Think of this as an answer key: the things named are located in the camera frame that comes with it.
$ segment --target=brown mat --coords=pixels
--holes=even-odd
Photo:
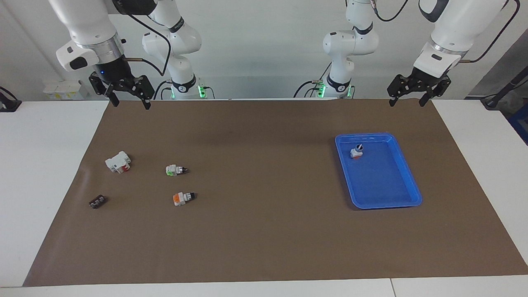
[[[351,204],[334,137],[373,132],[398,139],[421,206]],[[104,161],[121,150],[119,175]],[[190,173],[167,177],[170,164]],[[175,207],[180,191],[198,197]],[[433,104],[125,101],[105,111],[24,286],[514,274],[528,268]]]

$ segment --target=green light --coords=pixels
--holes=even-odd
[[[205,96],[207,96],[202,86],[198,86],[198,91],[200,92],[200,98],[205,98]]]
[[[323,85],[321,88],[319,88],[319,92],[317,93],[317,96],[319,98],[325,97],[325,91],[326,91],[326,85]]]

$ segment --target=blue tray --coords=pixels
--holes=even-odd
[[[361,209],[418,206],[422,196],[396,138],[389,133],[344,134],[335,139],[354,205]],[[350,150],[363,144],[363,156]]]

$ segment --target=white tabletop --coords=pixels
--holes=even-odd
[[[478,101],[433,102],[526,261],[528,147],[499,112]],[[106,105],[26,102],[13,114],[0,114],[0,287],[22,285]],[[0,295],[521,296],[527,284],[528,276],[492,276],[4,288]]]

